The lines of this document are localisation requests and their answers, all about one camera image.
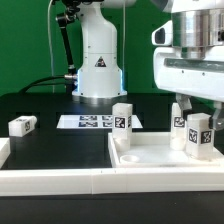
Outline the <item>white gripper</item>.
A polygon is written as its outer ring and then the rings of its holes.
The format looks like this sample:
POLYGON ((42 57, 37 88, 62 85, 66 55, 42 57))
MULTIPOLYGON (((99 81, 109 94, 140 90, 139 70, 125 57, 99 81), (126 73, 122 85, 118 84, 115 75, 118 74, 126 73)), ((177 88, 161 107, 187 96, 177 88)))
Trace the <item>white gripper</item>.
POLYGON ((152 33, 151 41, 156 46, 153 54, 156 86, 177 93, 176 101, 184 119, 192 112, 189 96, 215 101, 215 111, 210 117, 209 127, 215 131, 223 130, 224 46, 208 47, 202 60, 184 59, 181 57, 181 49, 172 46, 171 20, 152 33))

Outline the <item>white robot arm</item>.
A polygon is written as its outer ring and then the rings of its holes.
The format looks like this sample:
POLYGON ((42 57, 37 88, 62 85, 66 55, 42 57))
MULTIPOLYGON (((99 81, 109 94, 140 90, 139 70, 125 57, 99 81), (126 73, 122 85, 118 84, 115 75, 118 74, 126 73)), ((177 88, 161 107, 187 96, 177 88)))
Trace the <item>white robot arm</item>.
MULTIPOLYGON (((102 8, 132 6, 136 0, 54 0, 65 5, 56 17, 61 29, 68 77, 76 97, 110 99, 125 93, 117 66, 117 31, 102 8)), ((150 0, 171 19, 151 36, 154 80, 176 94, 184 116, 191 97, 214 102, 209 127, 224 129, 224 0, 150 0)))

